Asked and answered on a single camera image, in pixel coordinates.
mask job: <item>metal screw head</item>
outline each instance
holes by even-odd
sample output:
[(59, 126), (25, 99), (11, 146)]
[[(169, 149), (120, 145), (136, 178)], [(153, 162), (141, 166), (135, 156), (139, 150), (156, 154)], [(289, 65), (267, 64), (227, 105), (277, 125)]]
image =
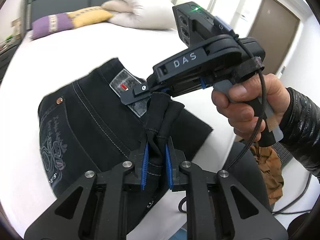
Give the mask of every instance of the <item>metal screw head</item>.
[(63, 98), (57, 98), (56, 103), (57, 105), (60, 105), (63, 102)]
[(125, 168), (130, 168), (132, 166), (132, 162), (131, 161), (125, 161), (124, 163), (122, 163), (122, 166), (124, 166)]
[(84, 174), (87, 178), (92, 178), (94, 176), (94, 171), (87, 171), (85, 174)]
[(219, 175), (223, 178), (226, 178), (229, 176), (229, 172), (225, 171), (225, 170), (221, 170), (219, 171)]
[(150, 208), (153, 204), (153, 200), (151, 200), (151, 202), (148, 204), (147, 208)]
[(184, 167), (184, 168), (189, 168), (189, 167), (191, 167), (191, 162), (184, 161), (184, 162), (181, 163), (181, 166)]

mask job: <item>brown door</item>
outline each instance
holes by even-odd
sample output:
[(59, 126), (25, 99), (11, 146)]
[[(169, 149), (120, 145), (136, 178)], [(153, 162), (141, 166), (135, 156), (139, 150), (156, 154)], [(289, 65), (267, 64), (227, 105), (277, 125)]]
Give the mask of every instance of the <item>brown door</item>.
[(249, 36), (265, 49), (263, 74), (275, 74), (296, 34), (300, 20), (276, 0), (262, 0)]

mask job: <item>silver bolt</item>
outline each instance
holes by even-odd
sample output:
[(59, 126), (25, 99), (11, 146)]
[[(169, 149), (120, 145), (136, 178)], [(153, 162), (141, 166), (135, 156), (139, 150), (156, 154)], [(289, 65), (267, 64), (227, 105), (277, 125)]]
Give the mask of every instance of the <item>silver bolt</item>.
[(87, 178), (92, 178), (94, 176), (94, 171), (87, 171), (85, 174), (84, 174)]
[(132, 166), (132, 162), (131, 161), (125, 161), (124, 163), (122, 163), (122, 166), (124, 166), (125, 168), (130, 168)]
[(184, 162), (181, 163), (181, 165), (182, 165), (182, 167), (184, 167), (184, 168), (189, 168), (189, 167), (191, 167), (191, 162), (184, 161)]
[(225, 171), (225, 170), (221, 170), (219, 171), (219, 175), (223, 178), (226, 178), (229, 176), (229, 172)]

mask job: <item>gray grip handle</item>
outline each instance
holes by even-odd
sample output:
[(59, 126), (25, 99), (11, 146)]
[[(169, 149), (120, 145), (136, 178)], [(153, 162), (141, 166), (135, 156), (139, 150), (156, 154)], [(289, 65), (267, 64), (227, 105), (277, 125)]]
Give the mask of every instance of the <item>gray grip handle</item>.
[[(235, 101), (231, 100), (229, 97), (229, 89), (232, 86), (233, 85), (229, 80), (222, 80), (220, 82), (213, 84), (212, 87), (214, 90), (217, 90), (217, 91), (224, 93), (228, 97), (228, 99), (231, 103), (235, 103)], [(254, 115), (258, 116), (259, 113), (261, 112), (261, 109), (262, 109), (261, 102), (262, 102), (262, 98), (259, 97), (259, 98), (256, 98), (254, 100), (244, 102), (244, 103), (250, 105), (254, 110)], [(263, 119), (266, 123), (266, 128), (261, 133), (261, 139), (259, 140), (259, 146), (260, 147), (268, 147), (268, 146), (275, 144), (276, 142), (280, 141), (283, 138), (283, 133), (280, 130), (280, 127), (275, 119), (275, 114), (274, 114), (274, 112), (268, 102), (266, 103), (266, 109), (264, 112)]]

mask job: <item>camera lens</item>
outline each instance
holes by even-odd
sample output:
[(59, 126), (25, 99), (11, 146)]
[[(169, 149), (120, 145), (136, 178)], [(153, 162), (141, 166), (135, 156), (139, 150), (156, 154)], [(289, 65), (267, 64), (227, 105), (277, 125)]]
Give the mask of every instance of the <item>camera lens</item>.
[(187, 46), (189, 46), (189, 41), (187, 41), (186, 38), (183, 38), (183, 42), (184, 42)]
[(181, 27), (180, 30), (183, 35), (185, 35), (186, 37), (189, 37), (189, 33), (187, 32), (187, 30), (184, 27)]
[(182, 15), (179, 16), (179, 19), (185, 26), (188, 26), (186, 19)]

